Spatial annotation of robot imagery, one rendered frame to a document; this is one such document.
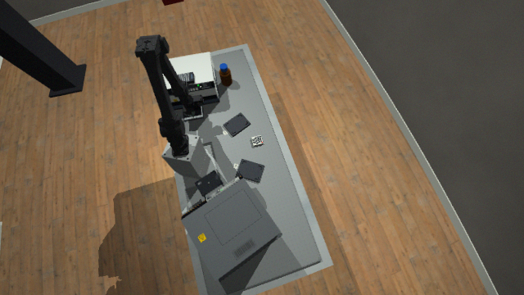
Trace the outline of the brown bottle with blue cap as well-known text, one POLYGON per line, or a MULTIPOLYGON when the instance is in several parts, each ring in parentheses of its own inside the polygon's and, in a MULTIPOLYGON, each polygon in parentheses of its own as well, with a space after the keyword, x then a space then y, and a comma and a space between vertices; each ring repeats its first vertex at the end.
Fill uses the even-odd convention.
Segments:
POLYGON ((229 86, 232 84, 231 71, 229 70, 227 64, 222 63, 220 66, 219 75, 223 86, 229 86), (229 70, 229 71, 228 71, 229 70))

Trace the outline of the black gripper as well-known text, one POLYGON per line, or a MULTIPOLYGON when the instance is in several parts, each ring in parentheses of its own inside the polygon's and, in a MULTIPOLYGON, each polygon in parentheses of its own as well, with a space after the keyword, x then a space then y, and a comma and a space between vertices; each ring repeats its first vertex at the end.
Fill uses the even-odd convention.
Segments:
POLYGON ((187 103, 183 103, 183 111, 185 112, 184 115, 185 116, 193 115, 193 116, 190 116, 190 117, 194 117, 194 115, 195 115, 194 109, 193 108, 187 108, 186 104, 187 103))

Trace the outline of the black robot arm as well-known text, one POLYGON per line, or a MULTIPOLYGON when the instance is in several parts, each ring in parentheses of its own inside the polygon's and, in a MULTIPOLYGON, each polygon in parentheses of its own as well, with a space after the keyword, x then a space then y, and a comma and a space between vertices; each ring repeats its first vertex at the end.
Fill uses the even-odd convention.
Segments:
POLYGON ((171 93, 178 97, 181 103, 187 103, 187 108, 193 108, 193 103, 202 105, 204 102, 203 97, 201 94, 188 96, 189 84, 178 77, 166 55, 166 53, 169 53, 169 45, 165 37, 161 37, 159 34, 140 36, 136 40, 136 44, 135 55, 140 57, 147 71, 160 108, 162 117, 158 120, 160 135, 163 138, 167 138, 167 141, 170 143, 173 157, 187 155, 189 146, 188 136, 185 134, 185 124, 181 116, 177 116, 173 109, 164 76, 171 86, 171 93))

